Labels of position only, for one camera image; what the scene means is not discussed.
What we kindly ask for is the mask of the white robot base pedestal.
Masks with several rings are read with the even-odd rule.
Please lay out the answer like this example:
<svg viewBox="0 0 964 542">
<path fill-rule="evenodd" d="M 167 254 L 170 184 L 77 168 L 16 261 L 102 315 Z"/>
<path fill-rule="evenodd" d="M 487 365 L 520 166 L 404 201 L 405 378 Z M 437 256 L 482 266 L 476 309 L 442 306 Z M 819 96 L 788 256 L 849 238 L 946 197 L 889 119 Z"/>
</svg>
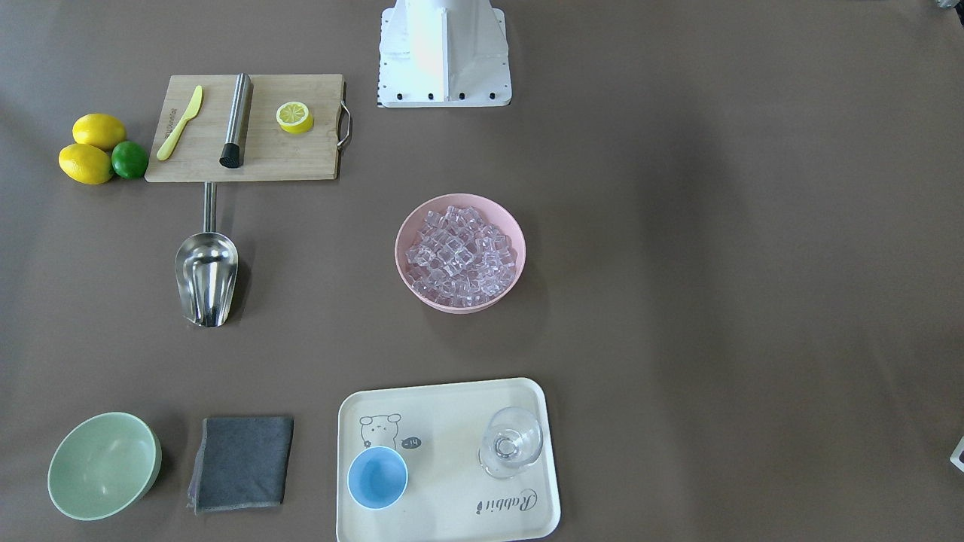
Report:
<svg viewBox="0 0 964 542">
<path fill-rule="evenodd" d="M 489 1 L 397 1 L 380 22 L 379 107 L 512 102 L 505 14 Z"/>
</svg>

